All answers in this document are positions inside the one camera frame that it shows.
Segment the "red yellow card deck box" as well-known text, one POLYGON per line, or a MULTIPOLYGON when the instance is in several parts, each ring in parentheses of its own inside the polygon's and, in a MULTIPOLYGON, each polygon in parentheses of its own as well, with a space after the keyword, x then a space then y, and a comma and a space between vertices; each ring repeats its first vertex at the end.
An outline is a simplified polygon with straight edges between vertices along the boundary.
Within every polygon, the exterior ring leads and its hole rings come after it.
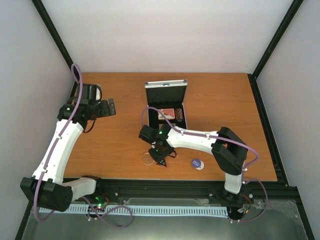
MULTIPOLYGON (((168 119, 168 120, 174 120, 176 118, 175 116, 175 109, 174 108, 163 108, 160 109, 160 112, 168 119)), ((165 120, 165 118, 158 113, 158 120, 165 120)))

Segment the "purple round blind button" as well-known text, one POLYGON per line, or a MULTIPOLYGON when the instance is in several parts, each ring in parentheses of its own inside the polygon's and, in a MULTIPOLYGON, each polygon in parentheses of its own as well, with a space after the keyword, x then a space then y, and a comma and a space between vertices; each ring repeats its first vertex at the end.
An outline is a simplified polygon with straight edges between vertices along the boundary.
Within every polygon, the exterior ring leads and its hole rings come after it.
POLYGON ((202 165, 202 161, 198 158, 195 158, 191 161, 191 165, 194 167, 194 168, 200 168, 201 165, 202 165))

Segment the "white round button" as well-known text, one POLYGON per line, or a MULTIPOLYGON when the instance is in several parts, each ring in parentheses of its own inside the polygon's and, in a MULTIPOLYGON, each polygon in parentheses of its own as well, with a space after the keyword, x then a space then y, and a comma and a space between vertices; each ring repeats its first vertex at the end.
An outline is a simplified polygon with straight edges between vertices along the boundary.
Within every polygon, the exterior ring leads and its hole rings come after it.
POLYGON ((197 170, 202 170, 204 168, 204 163, 201 161, 201 160, 196 160, 194 162, 194 167, 197 169, 197 170))

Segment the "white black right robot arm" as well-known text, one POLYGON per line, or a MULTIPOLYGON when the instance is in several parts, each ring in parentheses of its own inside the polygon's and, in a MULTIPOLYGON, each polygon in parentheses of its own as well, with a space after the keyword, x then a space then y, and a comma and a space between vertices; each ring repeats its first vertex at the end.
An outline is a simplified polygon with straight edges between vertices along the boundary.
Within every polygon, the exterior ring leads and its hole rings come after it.
POLYGON ((245 143, 227 127, 219 131, 196 131, 178 126, 162 125, 160 129, 144 125, 138 138, 151 145, 150 157, 157 165, 166 167, 166 158, 175 158, 177 148, 185 148, 210 154, 224 172, 224 189, 239 194, 243 180, 243 166, 248 149, 245 143))

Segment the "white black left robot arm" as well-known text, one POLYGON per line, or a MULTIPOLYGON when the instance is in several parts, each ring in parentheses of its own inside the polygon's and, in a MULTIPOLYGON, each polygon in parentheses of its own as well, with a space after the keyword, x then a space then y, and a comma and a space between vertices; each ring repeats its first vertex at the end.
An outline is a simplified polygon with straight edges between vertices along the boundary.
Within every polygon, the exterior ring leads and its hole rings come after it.
POLYGON ((24 177, 20 183, 34 208, 64 212, 81 197, 88 196, 95 202, 103 198, 99 177, 84 175, 64 182, 64 173, 79 136, 90 131, 88 122, 115 114, 114 100, 103 100, 101 87, 87 83, 79 86, 76 95, 59 109, 55 132, 41 163, 31 177, 24 177))

